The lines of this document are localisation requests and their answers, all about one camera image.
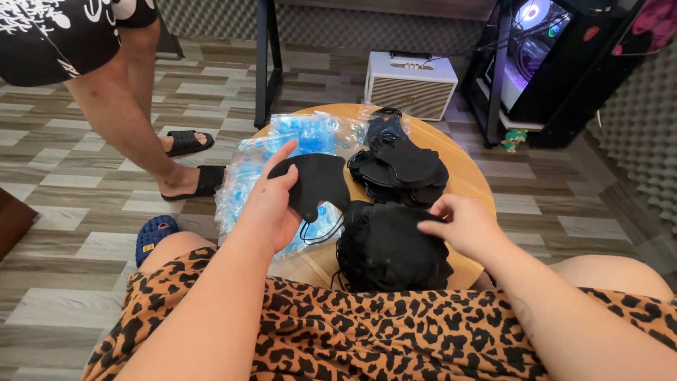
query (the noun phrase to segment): leopard print clothing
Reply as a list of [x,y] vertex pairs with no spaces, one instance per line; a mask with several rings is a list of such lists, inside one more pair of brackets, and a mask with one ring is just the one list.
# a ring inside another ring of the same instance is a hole
[[[215,248],[127,278],[120,320],[82,380],[111,381],[188,293]],[[677,302],[582,289],[677,351]],[[549,380],[500,290],[348,294],[269,277],[252,380]]]

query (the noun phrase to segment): desk leg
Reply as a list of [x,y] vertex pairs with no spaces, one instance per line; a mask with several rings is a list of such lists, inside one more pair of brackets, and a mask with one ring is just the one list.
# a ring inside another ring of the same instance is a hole
[[[273,73],[267,81],[268,38],[273,57]],[[254,126],[265,127],[278,87],[282,84],[282,54],[274,0],[257,0],[256,32],[256,115]]]

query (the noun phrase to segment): wood-pattern floor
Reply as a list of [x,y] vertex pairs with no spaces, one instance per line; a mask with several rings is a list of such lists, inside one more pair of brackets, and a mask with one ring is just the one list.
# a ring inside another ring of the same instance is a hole
[[[181,44],[185,60],[157,62],[153,128],[209,132],[212,149],[177,161],[228,164],[256,132],[255,44]],[[286,45],[283,57],[275,113],[362,99],[368,52]],[[545,263],[580,254],[640,258],[568,152],[482,148],[458,93],[444,121],[432,124],[476,161],[498,222],[529,253]],[[183,229],[218,236],[213,199],[162,201],[149,175],[91,131],[63,85],[0,83],[0,186],[42,213],[0,264],[0,381],[78,379],[117,319],[125,273],[135,270],[135,235],[148,219],[171,214]]]

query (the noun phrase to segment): computer case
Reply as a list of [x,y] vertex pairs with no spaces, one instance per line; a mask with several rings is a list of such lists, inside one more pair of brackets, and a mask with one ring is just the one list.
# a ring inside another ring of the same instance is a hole
[[533,148],[566,147],[644,60],[612,55],[644,3],[499,0],[461,84],[485,146],[509,123],[541,129]]

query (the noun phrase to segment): toy figure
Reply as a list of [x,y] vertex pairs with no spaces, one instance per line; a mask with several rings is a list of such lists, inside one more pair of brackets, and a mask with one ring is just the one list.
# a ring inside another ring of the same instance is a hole
[[501,142],[508,152],[516,153],[520,143],[527,141],[528,129],[512,129],[506,133],[506,139]]

